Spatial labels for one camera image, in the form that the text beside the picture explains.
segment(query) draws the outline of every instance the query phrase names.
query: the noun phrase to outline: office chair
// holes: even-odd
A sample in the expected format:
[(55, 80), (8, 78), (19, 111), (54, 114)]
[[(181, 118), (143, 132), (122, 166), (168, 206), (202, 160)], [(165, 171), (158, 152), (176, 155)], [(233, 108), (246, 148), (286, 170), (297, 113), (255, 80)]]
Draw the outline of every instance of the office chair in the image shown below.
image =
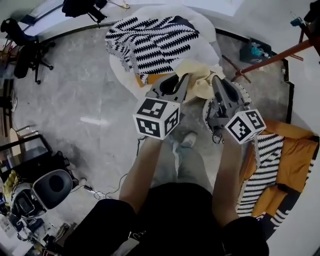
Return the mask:
[(39, 65), (42, 64), (50, 70), (54, 69), (54, 66), (43, 61), (43, 57), (50, 47), (55, 46), (55, 43), (40, 43), (37, 36), (25, 34), (17, 21), (12, 18), (4, 20), (0, 30), (1, 32), (6, 32), (9, 39), (14, 41), (18, 46), (22, 46), (22, 49), (17, 56), (14, 75), (19, 79), (24, 78), (28, 73), (28, 69), (31, 68), (35, 71), (34, 81), (40, 85), (41, 81), (38, 79)]

